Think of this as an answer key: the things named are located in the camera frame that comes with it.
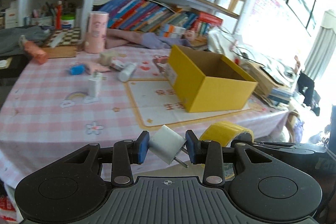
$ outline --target white label on box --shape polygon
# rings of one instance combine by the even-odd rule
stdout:
[[[169,63],[166,64],[166,70],[165,70],[166,77],[169,80],[169,83],[174,86],[177,78],[177,73],[173,68],[170,66]]]

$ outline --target poster on wall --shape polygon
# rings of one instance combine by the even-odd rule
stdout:
[[[311,44],[300,21],[278,0],[256,0],[242,36],[258,52],[289,62],[295,55],[305,57]]]

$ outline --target gray ribbed panel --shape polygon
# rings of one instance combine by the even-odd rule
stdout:
[[[95,213],[74,224],[260,224],[238,211],[220,189],[197,178],[146,178],[112,191]],[[316,224],[307,218],[297,224]]]

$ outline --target gray cloth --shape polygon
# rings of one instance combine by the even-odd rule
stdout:
[[[159,37],[153,32],[148,32],[142,35],[141,45],[150,49],[171,48],[173,45],[191,47],[191,44],[187,39]]]
[[[18,44],[21,35],[40,46],[50,33],[45,33],[40,26],[33,26],[27,29],[2,29],[0,30],[0,56],[24,54],[24,50]]]

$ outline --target yellow tape roll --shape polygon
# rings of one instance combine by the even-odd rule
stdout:
[[[199,138],[203,140],[211,140],[219,142],[222,147],[231,144],[232,140],[254,141],[253,131],[241,127],[232,122],[222,121],[213,123]],[[234,176],[232,164],[224,164],[225,179],[230,179]]]

